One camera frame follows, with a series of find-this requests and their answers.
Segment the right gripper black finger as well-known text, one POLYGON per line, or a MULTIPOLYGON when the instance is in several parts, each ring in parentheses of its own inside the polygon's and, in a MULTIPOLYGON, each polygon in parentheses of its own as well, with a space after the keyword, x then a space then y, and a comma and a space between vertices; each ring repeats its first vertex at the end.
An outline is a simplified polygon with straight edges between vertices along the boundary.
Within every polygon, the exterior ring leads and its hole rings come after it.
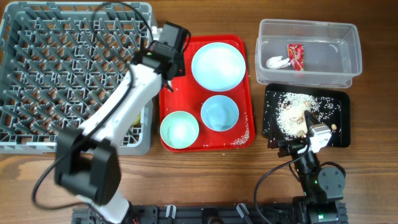
POLYGON ((318 124, 319 121, 308 110, 304 111, 304 119, 307 126, 318 124))
POLYGON ((275 118, 270 118, 269 119, 268 137, 269 137, 269 141, 282 141, 282 140, 284 140, 283 134, 281 133, 275 118))

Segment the food scraps and rice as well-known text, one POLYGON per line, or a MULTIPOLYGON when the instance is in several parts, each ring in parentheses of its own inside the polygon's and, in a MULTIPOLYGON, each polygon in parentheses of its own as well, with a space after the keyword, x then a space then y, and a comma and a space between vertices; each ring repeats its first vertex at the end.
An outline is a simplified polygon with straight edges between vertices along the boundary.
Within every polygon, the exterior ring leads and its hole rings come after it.
POLYGON ((312 96, 300 93, 282 93, 276 107, 276 123, 288 139, 302 137, 308 128, 304 112, 310 112, 320 123, 331 121, 340 113, 340 103, 325 96, 312 96))

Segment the light blue plate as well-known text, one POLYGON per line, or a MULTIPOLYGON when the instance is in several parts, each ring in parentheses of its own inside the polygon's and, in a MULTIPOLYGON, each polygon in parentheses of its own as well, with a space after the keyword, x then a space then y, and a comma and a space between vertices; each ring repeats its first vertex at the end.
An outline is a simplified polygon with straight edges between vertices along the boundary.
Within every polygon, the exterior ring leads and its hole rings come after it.
POLYGON ((246 62, 234 46, 213 42, 202 46, 193 56, 191 71, 203 88, 223 92, 237 87, 246 74, 246 62))

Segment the light blue bowl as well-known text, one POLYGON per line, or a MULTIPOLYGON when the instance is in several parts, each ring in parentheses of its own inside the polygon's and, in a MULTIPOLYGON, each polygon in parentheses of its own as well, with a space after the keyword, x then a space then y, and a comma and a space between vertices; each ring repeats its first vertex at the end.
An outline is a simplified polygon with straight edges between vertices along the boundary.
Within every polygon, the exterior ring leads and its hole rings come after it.
POLYGON ((200 115, 207 128, 224 132, 233 128, 238 122, 239 109, 230 97, 215 95, 202 104, 200 115))

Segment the green bowl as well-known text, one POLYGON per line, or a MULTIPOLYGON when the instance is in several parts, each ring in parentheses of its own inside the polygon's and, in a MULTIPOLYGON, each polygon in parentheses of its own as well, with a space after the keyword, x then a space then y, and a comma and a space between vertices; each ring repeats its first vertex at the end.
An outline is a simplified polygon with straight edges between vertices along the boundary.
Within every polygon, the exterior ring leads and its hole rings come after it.
POLYGON ((161 139, 173 149, 184 149, 191 146, 197 140, 198 135, 198 121, 186 111, 172 112, 160 124, 161 139))

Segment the white napkin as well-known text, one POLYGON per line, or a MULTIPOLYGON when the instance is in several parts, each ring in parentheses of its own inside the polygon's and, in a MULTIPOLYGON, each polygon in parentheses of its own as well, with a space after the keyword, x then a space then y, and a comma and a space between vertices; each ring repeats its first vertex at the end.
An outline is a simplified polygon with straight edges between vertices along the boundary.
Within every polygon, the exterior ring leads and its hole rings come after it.
POLYGON ((282 56, 271 57, 266 61, 266 66, 273 70, 285 68, 290 66, 290 59, 283 59, 282 56))

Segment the yellow plastic cup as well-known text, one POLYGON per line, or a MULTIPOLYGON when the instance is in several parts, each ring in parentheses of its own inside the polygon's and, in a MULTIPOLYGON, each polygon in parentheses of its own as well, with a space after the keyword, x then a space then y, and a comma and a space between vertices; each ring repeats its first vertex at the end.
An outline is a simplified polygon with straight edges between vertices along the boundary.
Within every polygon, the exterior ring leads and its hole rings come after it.
POLYGON ((132 125, 137 126, 141 123, 141 114, 138 114, 135 120, 133 121, 132 125))

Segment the red snack wrapper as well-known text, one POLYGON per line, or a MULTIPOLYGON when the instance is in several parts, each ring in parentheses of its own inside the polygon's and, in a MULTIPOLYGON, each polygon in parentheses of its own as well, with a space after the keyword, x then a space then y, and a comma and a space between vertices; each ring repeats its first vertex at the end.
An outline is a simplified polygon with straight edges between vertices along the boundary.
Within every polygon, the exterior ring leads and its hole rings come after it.
POLYGON ((304 71, 304 47, 302 44, 289 44, 287 46, 288 58, 295 71, 304 71))

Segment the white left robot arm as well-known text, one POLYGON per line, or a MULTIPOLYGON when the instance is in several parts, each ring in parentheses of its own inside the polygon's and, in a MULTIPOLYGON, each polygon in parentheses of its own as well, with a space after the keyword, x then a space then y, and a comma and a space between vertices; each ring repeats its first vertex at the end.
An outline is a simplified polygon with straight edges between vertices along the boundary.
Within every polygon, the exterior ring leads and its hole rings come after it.
POLYGON ((132 205, 119 192, 118 148, 143 107, 171 80, 185 74, 183 54, 144 49, 133 57, 124 80, 78 129, 58 134, 55 183, 76 195, 108 223, 129 223, 132 205))

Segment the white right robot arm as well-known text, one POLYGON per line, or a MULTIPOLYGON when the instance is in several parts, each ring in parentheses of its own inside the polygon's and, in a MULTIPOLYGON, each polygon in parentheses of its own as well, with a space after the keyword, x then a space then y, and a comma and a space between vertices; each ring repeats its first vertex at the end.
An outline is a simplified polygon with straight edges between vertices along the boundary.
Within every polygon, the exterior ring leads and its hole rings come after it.
POLYGON ((309 112, 304 112, 307 132, 296 139, 282 138, 274 117, 269 119, 268 147, 278 148, 278 156, 290 156, 289 169, 300 182, 304 195, 294 197, 288 212, 294 223, 346 223, 343 199, 346 172, 334 162, 321 163, 317 153, 331 139, 331 129, 309 112))

